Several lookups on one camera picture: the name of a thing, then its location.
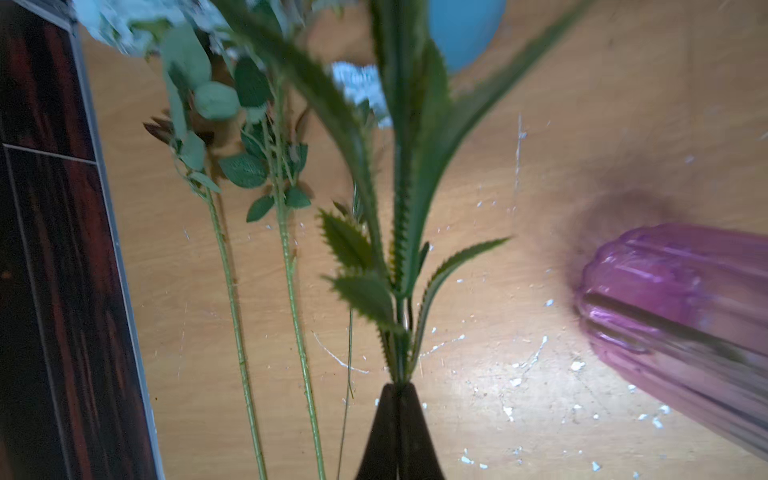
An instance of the serrated leaf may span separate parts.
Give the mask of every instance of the serrated leaf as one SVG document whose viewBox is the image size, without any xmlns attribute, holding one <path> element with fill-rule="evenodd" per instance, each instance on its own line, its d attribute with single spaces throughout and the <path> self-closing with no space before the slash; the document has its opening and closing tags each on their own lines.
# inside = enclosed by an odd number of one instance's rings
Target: serrated leaf
<svg viewBox="0 0 768 480">
<path fill-rule="evenodd" d="M 452 257 L 448 258 L 443 264 L 432 274 L 432 278 L 429 279 L 427 287 L 424 290 L 424 298 L 422 299 L 422 308 L 419 311 L 419 322 L 416 325 L 416 333 L 414 335 L 413 350 L 411 351 L 411 363 L 409 366 L 409 375 L 413 372 L 416 365 L 416 360 L 419 359 L 419 350 L 422 348 L 422 338 L 424 337 L 424 330 L 426 328 L 427 316 L 429 315 L 429 307 L 432 306 L 432 301 L 435 299 L 440 286 L 445 280 L 455 272 L 465 262 L 475 258 L 481 253 L 487 252 L 490 249 L 496 248 L 499 245 L 505 243 L 509 238 L 499 238 L 497 240 L 490 240 L 488 242 L 478 243 L 471 247 L 455 253 Z"/>
<path fill-rule="evenodd" d="M 336 209 L 344 216 L 349 217 L 349 208 L 346 207 L 345 204 L 341 204 L 340 202 L 333 201 L 333 206 L 336 207 Z"/>
<path fill-rule="evenodd" d="M 389 282 L 373 272 L 328 280 L 342 300 L 358 314 L 374 322 L 381 330 L 402 332 L 402 327 L 395 322 Z"/>
<path fill-rule="evenodd" d="M 415 286 L 419 270 L 419 245 L 429 207 L 458 146 L 488 110 L 563 36 L 591 3 L 592 0 L 581 0 L 544 33 L 529 42 L 508 66 L 483 81 L 471 94 L 459 98 L 445 113 L 435 118 L 434 127 L 422 132 L 414 156 L 408 223 L 401 234 L 407 239 L 402 242 L 406 246 L 402 254 L 405 270 L 403 289 L 406 296 L 412 294 Z"/>
<path fill-rule="evenodd" d="M 210 81 L 210 60 L 192 25 L 184 23 L 168 30 L 160 43 L 160 55 L 164 70 L 169 71 L 176 65 L 190 88 L 195 89 Z"/>
<path fill-rule="evenodd" d="M 205 165 L 205 142 L 203 139 L 192 131 L 187 132 L 179 158 L 191 170 L 203 170 Z"/>
<path fill-rule="evenodd" d="M 288 207 L 294 209 L 307 208 L 311 204 L 312 201 L 306 195 L 306 193 L 304 193 L 304 190 L 302 190 L 299 185 L 290 187 L 286 192 L 286 205 Z"/>
<path fill-rule="evenodd" d="M 219 165 L 229 181 L 238 187 L 261 187 L 266 181 L 267 172 L 262 161 L 247 152 L 222 158 Z"/>
<path fill-rule="evenodd" d="M 192 180 L 195 180 L 196 182 L 200 183 L 200 185 L 203 185 L 204 187 L 208 187 L 217 194 L 221 193 L 221 189 L 218 185 L 206 174 L 203 172 L 192 172 L 189 174 L 189 178 Z"/>
<path fill-rule="evenodd" d="M 320 217 L 323 220 L 323 235 L 339 263 L 347 268 L 371 270 L 373 250 L 359 227 L 324 210 L 320 211 Z"/>
<path fill-rule="evenodd" d="M 195 89 L 194 107 L 203 118 L 226 120 L 237 115 L 240 102 L 234 88 L 218 81 L 209 81 Z"/>
<path fill-rule="evenodd" d="M 245 221 L 250 223 L 261 220 L 274 204 L 275 198 L 272 195 L 267 194 L 258 198 L 248 209 L 248 215 L 246 216 Z"/>
<path fill-rule="evenodd" d="M 262 107 L 272 101 L 270 81 L 251 57 L 243 57 L 235 66 L 235 88 L 244 107 Z"/>
<path fill-rule="evenodd" d="M 376 209 L 376 192 L 373 188 L 370 153 L 362 126 L 347 106 L 344 97 L 328 78 L 323 67 L 311 61 L 289 42 L 264 28 L 257 19 L 243 8 L 238 0 L 213 0 L 219 12 L 232 29 L 248 38 L 251 47 L 260 58 L 276 65 L 301 92 L 323 121 L 339 147 L 353 180 L 360 189 L 363 212 L 366 218 L 377 268 L 386 272 L 381 228 Z"/>
</svg>

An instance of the dark wooden panel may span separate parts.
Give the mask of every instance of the dark wooden panel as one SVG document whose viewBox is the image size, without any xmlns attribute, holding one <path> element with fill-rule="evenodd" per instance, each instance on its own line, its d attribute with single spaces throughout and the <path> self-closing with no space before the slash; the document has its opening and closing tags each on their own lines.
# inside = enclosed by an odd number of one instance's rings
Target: dark wooden panel
<svg viewBox="0 0 768 480">
<path fill-rule="evenodd" d="M 0 119 L 5 143 L 94 159 L 69 34 L 0 0 Z"/>
<path fill-rule="evenodd" d="M 67 478 L 1 148 L 0 205 L 0 479 Z"/>
<path fill-rule="evenodd" d="M 9 151 L 74 478 L 156 478 L 97 168 Z"/>
</svg>

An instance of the blue object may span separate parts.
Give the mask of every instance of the blue object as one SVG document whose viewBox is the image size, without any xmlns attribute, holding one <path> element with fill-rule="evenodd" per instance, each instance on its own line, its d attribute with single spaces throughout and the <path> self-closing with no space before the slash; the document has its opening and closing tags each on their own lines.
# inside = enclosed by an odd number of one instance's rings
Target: blue object
<svg viewBox="0 0 768 480">
<path fill-rule="evenodd" d="M 502 21 L 506 0 L 435 0 L 429 31 L 450 73 L 471 64 L 488 47 Z"/>
</svg>

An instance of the wooden table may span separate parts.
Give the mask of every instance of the wooden table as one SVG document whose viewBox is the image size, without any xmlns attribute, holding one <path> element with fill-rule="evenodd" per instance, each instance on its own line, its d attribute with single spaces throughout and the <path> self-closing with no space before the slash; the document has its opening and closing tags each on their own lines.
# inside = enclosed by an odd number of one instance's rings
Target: wooden table
<svg viewBox="0 0 768 480">
<path fill-rule="evenodd" d="M 490 49 L 455 88 L 500 66 L 566 3 L 510 2 Z M 445 345 L 423 359 L 415 384 L 448 478 L 768 477 L 756 457 L 631 393 L 589 350 L 572 306 L 594 248 L 628 228 L 682 220 L 768 233 L 767 22 L 763 0 L 603 0 L 465 142 L 429 218 L 425 271 L 470 243 L 515 238 L 461 268 L 433 307 L 425 350 Z M 310 45 L 323 45 L 324 61 L 372 60 L 360 10 L 324 15 Z M 156 65 L 95 41 L 84 49 L 167 477 L 257 478 L 207 208 L 141 126 L 167 106 Z M 316 118 L 308 143 L 314 205 L 348 200 L 345 167 Z M 390 144 L 389 132 L 376 139 L 384 193 Z M 271 478 L 316 478 L 276 222 L 246 224 L 258 193 L 223 190 L 267 468 Z M 388 222 L 389 195 L 382 212 Z M 334 262 L 315 208 L 297 212 L 291 229 L 334 477 L 346 369 L 332 354 L 346 357 L 347 312 L 320 279 Z M 360 320 L 354 333 L 353 366 L 364 372 L 353 373 L 342 478 L 359 465 L 389 379 L 374 328 Z M 515 368 L 536 353 L 530 369 Z M 574 361 L 585 366 L 574 372 Z"/>
</svg>

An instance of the plant stem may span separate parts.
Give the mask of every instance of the plant stem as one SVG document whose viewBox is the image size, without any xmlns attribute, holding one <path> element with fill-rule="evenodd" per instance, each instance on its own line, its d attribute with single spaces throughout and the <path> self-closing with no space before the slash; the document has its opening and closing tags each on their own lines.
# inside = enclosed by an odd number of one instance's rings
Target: plant stem
<svg viewBox="0 0 768 480">
<path fill-rule="evenodd" d="M 344 453 L 344 434 L 346 433 L 346 415 L 349 413 L 349 394 L 352 392 L 352 323 L 354 314 L 349 309 L 349 352 L 346 356 L 346 399 L 344 401 L 344 421 L 341 425 L 341 446 L 339 447 L 339 467 L 336 469 L 336 480 L 341 476 L 341 459 Z"/>
<path fill-rule="evenodd" d="M 240 324 L 240 309 L 235 297 L 235 284 L 232 280 L 232 271 L 230 270 L 230 256 L 227 253 L 227 245 L 224 234 L 221 231 L 219 214 L 216 212 L 214 196 L 210 188 L 205 188 L 205 200 L 210 211 L 210 222 L 214 226 L 216 240 L 219 243 L 219 254 L 221 263 L 224 267 L 224 278 L 227 281 L 227 293 L 230 298 L 230 311 L 232 313 L 232 325 L 235 331 L 235 343 L 237 344 L 237 361 L 240 364 L 240 379 L 243 381 L 243 394 L 245 395 L 245 405 L 248 411 L 248 422 L 250 423 L 250 436 L 253 440 L 253 450 L 256 453 L 256 463 L 259 466 L 259 478 L 266 480 L 266 466 L 264 465 L 264 454 L 259 440 L 259 428 L 256 421 L 256 408 L 253 406 L 253 394 L 250 388 L 250 376 L 248 374 L 248 365 L 245 357 L 245 347 L 243 345 L 243 328 Z"/>
<path fill-rule="evenodd" d="M 304 348 L 304 338 L 299 321 L 299 309 L 296 305 L 296 293 L 293 289 L 293 261 L 290 255 L 290 238 L 288 234 L 288 214 L 290 212 L 285 200 L 285 182 L 283 180 L 283 162 L 285 159 L 285 149 L 283 149 L 283 89 L 280 80 L 274 88 L 275 97 L 275 143 L 276 149 L 273 155 L 268 156 L 270 162 L 270 181 L 273 185 L 273 196 L 275 197 L 275 206 L 277 208 L 277 225 L 280 230 L 280 243 L 283 246 L 283 262 L 286 269 L 286 282 L 288 284 L 288 300 L 290 301 L 290 312 L 293 318 L 293 331 L 296 334 L 296 349 L 299 352 L 301 361 L 301 374 L 304 378 L 304 394 L 306 396 L 307 410 L 310 414 L 310 426 L 312 428 L 312 438 L 315 442 L 315 456 L 317 458 L 317 475 L 319 480 L 326 480 L 326 468 L 323 461 L 323 448 L 320 445 L 320 430 L 317 425 L 317 412 L 315 410 L 315 397 L 312 391 L 310 381 L 310 368 L 306 362 L 306 350 Z M 264 129 L 264 138 L 269 138 L 266 130 L 266 121 L 262 122 Z"/>
</svg>

